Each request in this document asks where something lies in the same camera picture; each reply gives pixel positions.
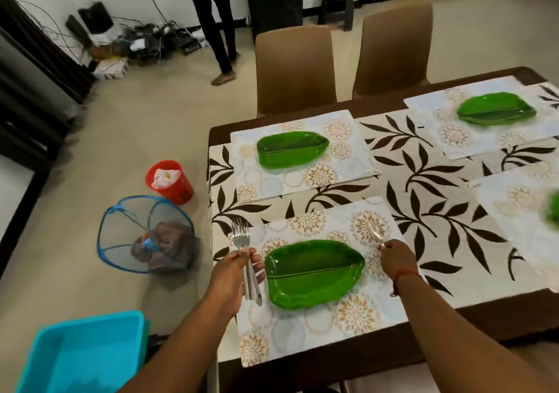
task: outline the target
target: red bucket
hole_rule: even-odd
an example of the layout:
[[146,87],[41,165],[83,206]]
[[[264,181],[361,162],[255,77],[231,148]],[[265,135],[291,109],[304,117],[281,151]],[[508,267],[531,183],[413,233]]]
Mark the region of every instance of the red bucket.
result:
[[[164,170],[179,170],[181,171],[181,175],[179,179],[177,179],[173,184],[165,188],[153,188],[151,184],[153,183],[153,177],[155,175],[155,171],[158,169]],[[192,189],[192,185],[188,182],[188,179],[185,177],[185,173],[182,171],[181,164],[175,162],[174,160],[163,160],[159,163],[153,165],[148,173],[145,176],[145,185],[147,185],[150,189],[155,192],[158,192],[166,199],[172,201],[175,205],[184,205],[187,201],[192,198],[194,194],[194,190]]]

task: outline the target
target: mesh laundry basket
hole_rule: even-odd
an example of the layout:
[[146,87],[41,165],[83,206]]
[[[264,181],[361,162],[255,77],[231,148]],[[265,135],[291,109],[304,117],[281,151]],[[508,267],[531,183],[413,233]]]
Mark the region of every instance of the mesh laundry basket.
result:
[[[192,221],[178,206],[172,204],[164,197],[152,195],[133,195],[120,200],[115,206],[111,206],[103,215],[99,233],[97,235],[97,254],[101,260],[108,265],[129,272],[147,274],[152,272],[150,263],[142,262],[131,250],[135,242],[141,237],[146,238],[148,232],[154,232],[161,223],[173,224],[183,227],[189,236],[183,244],[191,249],[187,260],[178,259],[178,256],[166,256],[169,258],[169,267],[173,270],[188,269],[194,255],[194,226]],[[179,263],[172,262],[177,257]]]

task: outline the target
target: black pants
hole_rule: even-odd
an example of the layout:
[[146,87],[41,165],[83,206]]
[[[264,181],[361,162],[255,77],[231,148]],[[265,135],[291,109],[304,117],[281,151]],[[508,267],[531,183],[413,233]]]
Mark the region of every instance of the black pants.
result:
[[214,0],[223,22],[223,31],[225,32],[225,40],[227,41],[227,50],[225,51],[223,40],[215,20],[211,13],[211,0],[192,0],[196,13],[206,35],[208,43],[210,43],[215,58],[221,68],[221,73],[227,73],[233,70],[231,67],[231,60],[237,57],[237,50],[235,49],[235,27],[233,24],[233,15],[231,13],[231,3],[229,0]]

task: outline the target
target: blue plastic tray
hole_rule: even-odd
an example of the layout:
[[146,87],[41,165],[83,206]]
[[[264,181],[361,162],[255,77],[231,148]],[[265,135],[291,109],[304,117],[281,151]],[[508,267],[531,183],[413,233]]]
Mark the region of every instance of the blue plastic tray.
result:
[[17,393],[114,393],[144,363],[149,321],[140,311],[41,329]]

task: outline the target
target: brown chair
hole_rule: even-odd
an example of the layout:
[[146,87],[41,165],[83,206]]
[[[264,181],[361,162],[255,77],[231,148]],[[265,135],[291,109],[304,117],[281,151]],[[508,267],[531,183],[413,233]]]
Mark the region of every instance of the brown chair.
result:
[[367,16],[353,98],[429,84],[432,31],[433,7],[426,0]]
[[336,103],[330,29],[308,25],[256,37],[258,115]]

